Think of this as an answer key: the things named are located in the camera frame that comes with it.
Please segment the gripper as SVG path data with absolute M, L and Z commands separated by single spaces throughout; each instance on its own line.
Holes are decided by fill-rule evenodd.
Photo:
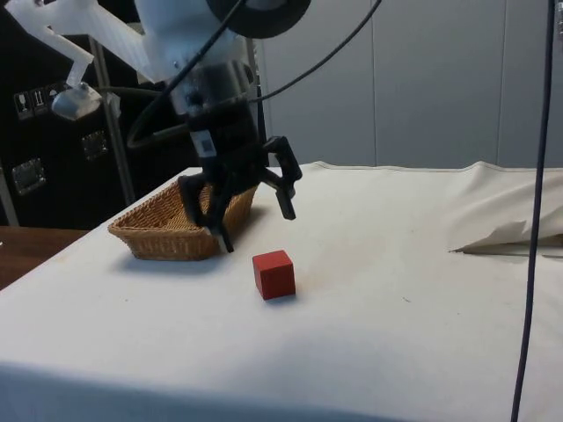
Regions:
M 222 251 L 234 252 L 223 223 L 242 185 L 260 181 L 275 190 L 286 220 L 296 219 L 292 203 L 295 182 L 303 176 L 285 136 L 271 137 L 262 147 L 252 115 L 252 72 L 241 61 L 194 65 L 169 80 L 169 97 L 182 123 L 174 137 L 186 135 L 201 171 L 179 176 L 177 183 L 186 216 L 208 232 Z M 277 160 L 281 176 L 264 169 L 265 152 Z

